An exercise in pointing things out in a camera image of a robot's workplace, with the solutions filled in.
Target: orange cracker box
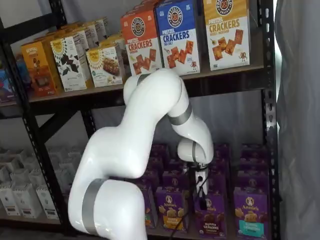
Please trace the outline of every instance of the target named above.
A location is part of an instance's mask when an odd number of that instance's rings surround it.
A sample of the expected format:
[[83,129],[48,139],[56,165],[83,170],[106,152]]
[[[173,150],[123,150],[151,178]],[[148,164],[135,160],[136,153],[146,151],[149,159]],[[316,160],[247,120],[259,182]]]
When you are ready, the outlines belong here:
[[58,94],[63,90],[50,47],[51,37],[43,37],[21,46],[32,87],[38,97]]
[[154,5],[124,15],[121,25],[131,74],[148,74],[162,68]]
[[203,0],[210,69],[250,64],[247,0]]

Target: cracker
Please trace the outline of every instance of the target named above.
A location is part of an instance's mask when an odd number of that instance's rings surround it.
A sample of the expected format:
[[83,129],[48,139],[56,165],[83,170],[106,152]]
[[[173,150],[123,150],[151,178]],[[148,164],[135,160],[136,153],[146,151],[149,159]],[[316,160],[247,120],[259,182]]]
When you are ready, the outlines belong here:
[[225,48],[225,52],[229,55],[232,55],[234,53],[235,46],[236,46],[235,41],[229,39],[228,44],[226,45],[226,48]]
[[185,64],[186,62],[186,57],[187,57],[187,53],[185,50],[180,50],[180,53],[179,53],[179,58],[178,58],[178,61],[182,64]]
[[194,50],[194,42],[193,41],[186,41],[185,45],[185,51],[187,54],[192,54],[192,51]]
[[212,48],[212,50],[213,50],[213,55],[216,61],[223,58],[222,50],[220,46],[215,46],[214,48]]
[[243,36],[244,36],[243,30],[241,30],[241,29],[235,30],[234,43],[241,45]]
[[150,54],[149,58],[151,61],[156,61],[156,56],[157,56],[157,50],[150,48]]
[[174,61],[179,59],[179,50],[177,46],[171,49],[171,53]]

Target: cracker box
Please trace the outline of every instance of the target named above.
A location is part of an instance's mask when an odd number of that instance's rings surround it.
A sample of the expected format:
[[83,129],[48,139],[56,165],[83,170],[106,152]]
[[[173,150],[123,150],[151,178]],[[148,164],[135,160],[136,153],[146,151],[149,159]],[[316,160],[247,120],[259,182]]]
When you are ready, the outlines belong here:
[[203,0],[210,69],[250,64],[247,0]]
[[233,196],[237,236],[269,240],[267,194],[261,189],[235,187]]
[[53,37],[43,37],[21,46],[23,59],[28,68],[32,88],[38,97],[58,94],[63,86],[50,47]]
[[79,33],[72,32],[50,42],[65,92],[93,87],[86,53]]
[[124,83],[126,73],[119,44],[90,49],[86,56],[96,88]]
[[[171,186],[160,186],[155,195],[163,228],[175,229],[181,218],[188,212],[187,191]],[[187,232],[188,225],[189,217],[186,216],[177,230]]]
[[96,34],[99,42],[107,39],[107,37],[110,36],[109,23],[108,23],[107,17],[103,17],[94,21],[94,26],[95,26],[95,30],[96,30]]
[[163,67],[154,5],[138,8],[121,18],[131,74],[149,74]]
[[206,209],[202,209],[196,193],[194,198],[195,225],[203,237],[226,239],[226,209],[224,194],[218,187],[211,185],[205,196]]
[[145,226],[154,229],[158,224],[158,214],[151,186],[144,184],[137,184],[137,186],[140,188],[144,198]]
[[177,74],[200,73],[193,0],[165,0],[156,8],[163,62]]

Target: white box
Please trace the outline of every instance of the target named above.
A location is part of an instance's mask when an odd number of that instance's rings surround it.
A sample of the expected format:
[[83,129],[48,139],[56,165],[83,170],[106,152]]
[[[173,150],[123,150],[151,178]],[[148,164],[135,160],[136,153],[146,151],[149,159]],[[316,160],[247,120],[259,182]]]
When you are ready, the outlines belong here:
[[40,169],[33,169],[29,173],[29,179],[34,189],[37,189],[37,187],[46,184],[44,175],[42,174]]
[[27,157],[23,162],[24,168],[31,172],[33,169],[40,169],[38,159],[36,157]]
[[2,158],[0,166],[5,166],[10,173],[14,172],[16,169],[20,169],[19,160],[15,156]]
[[26,168],[20,168],[10,173],[10,177],[17,185],[30,183],[29,171]]
[[52,201],[50,192],[48,190],[47,185],[41,185],[36,189],[36,194],[42,204],[45,215],[48,219],[56,219],[58,220],[57,210],[55,208],[54,202]]
[[13,194],[25,218],[36,219],[42,212],[36,190],[31,183],[19,184],[13,187]]
[[14,183],[7,181],[0,184],[0,199],[8,216],[20,216],[17,199],[13,192]]
[[2,166],[0,168],[0,182],[5,183],[5,182],[10,182],[11,178],[9,175],[9,172],[5,166]]

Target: granola bar box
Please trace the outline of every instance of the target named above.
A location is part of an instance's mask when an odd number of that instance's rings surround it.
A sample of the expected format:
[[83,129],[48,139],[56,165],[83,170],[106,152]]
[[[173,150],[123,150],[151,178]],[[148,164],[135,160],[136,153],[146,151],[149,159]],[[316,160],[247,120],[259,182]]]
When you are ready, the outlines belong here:
[[224,194],[217,185],[210,185],[205,196],[206,209],[201,208],[199,198],[194,196],[195,225],[203,237],[226,239],[226,206]]
[[109,43],[90,49],[86,56],[95,87],[124,83],[126,73],[119,44]]
[[131,74],[149,74],[163,67],[154,4],[148,4],[121,18],[122,34]]
[[[159,186],[155,193],[161,216],[162,226],[166,230],[172,231],[176,228],[185,213],[188,212],[187,192],[177,187]],[[187,232],[189,217],[185,217],[177,227],[181,232]]]
[[250,64],[248,0],[203,0],[210,69]]
[[241,239],[269,240],[268,195],[258,188],[235,187],[236,234]]

